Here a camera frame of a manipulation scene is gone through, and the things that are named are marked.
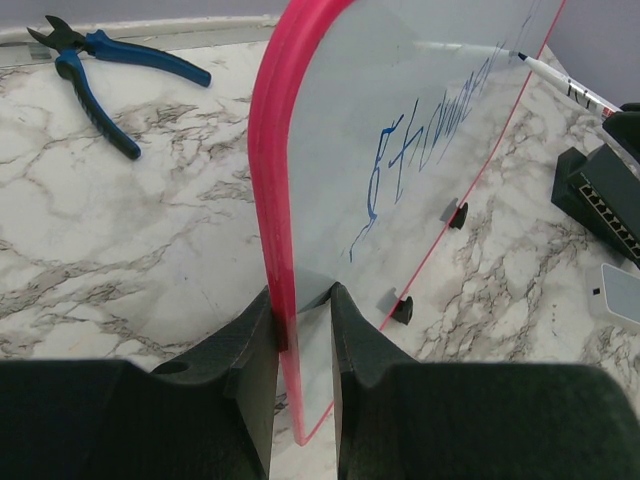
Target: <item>white marker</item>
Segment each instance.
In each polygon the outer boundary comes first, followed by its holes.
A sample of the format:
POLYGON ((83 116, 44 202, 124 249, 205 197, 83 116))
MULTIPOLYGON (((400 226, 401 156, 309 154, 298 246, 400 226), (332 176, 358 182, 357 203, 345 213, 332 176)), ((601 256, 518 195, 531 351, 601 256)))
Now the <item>white marker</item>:
POLYGON ((523 53, 519 53, 518 57, 529 65, 529 68, 534 73, 544 78, 551 85, 566 94, 567 97, 574 100, 578 105, 598 115, 603 122, 614 113, 620 111, 620 109, 611 102, 589 91, 585 86, 579 84, 567 75, 560 73, 555 68, 551 68, 546 63, 527 57, 523 53))

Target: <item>whiteboard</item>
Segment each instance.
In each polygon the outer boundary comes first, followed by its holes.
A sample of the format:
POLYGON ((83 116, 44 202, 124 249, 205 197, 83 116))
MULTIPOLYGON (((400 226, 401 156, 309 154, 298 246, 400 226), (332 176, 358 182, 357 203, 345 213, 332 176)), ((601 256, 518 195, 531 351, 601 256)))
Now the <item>whiteboard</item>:
POLYGON ((529 76, 510 52, 539 54, 561 5, 289 5, 256 82, 249 161, 300 443, 333 398, 319 299, 340 281, 383 326, 504 132, 529 76))

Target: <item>pliers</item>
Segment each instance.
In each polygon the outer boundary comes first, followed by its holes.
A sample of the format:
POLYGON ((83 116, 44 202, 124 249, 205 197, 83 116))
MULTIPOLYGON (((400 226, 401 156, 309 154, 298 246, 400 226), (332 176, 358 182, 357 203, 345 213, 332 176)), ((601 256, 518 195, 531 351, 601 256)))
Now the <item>pliers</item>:
POLYGON ((27 30, 38 42, 58 51, 60 54, 56 58, 58 74, 73 84, 76 96, 93 125, 131 160, 140 156, 140 147, 113 123, 98 104, 91 93, 82 63, 78 58, 79 52, 87 52, 99 60, 158 68, 203 87, 208 87, 211 83, 209 72, 174 55, 140 45, 116 42, 107 37, 102 30, 84 36, 73 31, 64 20, 58 17, 47 15, 45 18, 53 27, 53 32, 49 36, 30 28, 27 30))

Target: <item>pink frame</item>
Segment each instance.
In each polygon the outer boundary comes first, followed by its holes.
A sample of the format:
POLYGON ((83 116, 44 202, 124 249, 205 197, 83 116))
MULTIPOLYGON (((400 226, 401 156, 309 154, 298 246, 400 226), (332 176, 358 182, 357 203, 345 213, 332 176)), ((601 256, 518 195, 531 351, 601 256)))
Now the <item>pink frame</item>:
MULTIPOLYGON (((280 359, 287 385, 287 394, 294 422, 297 443, 305 445, 329 415, 333 404, 322 416, 318 425, 304 435, 304 403, 300 381, 298 335, 296 328, 295 278, 293 270, 293 239, 289 202, 288 138, 293 109, 302 85, 304 74, 313 55, 333 22, 355 0, 292 0, 267 46, 251 102, 249 113, 249 165, 253 181, 258 223, 262 236, 262 248, 267 270, 267 281, 278 328, 281 347, 280 359)), ((546 45, 560 12, 563 0, 551 29, 545 38, 546 45)), ((489 158, 465 194, 467 199, 478 179, 493 158, 498 145, 520 101, 529 77, 520 91, 505 128, 489 158)), ((436 245, 447 231, 445 225, 433 246, 418 266, 400 298, 422 269, 436 245)), ((384 329, 389 317, 380 329, 384 329)))

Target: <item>marble table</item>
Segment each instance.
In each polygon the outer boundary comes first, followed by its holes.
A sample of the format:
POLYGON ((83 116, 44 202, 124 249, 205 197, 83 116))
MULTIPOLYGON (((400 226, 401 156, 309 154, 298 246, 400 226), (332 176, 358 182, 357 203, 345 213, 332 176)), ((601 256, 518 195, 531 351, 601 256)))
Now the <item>marble table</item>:
MULTIPOLYGON (((142 147, 131 163, 52 65, 0 70, 0 358, 128 358, 189 348, 265 285, 246 130, 264 43, 175 52, 202 89, 87 61, 94 93, 142 147)), ((544 59, 559 67, 551 52, 544 59)), ((621 259, 551 205, 555 161, 603 142, 597 120, 532 78, 469 203, 385 334, 425 362, 599 365, 640 408, 640 339, 589 316, 585 268, 621 259)), ((307 447, 276 406, 271 478, 334 479, 333 417, 307 447)))

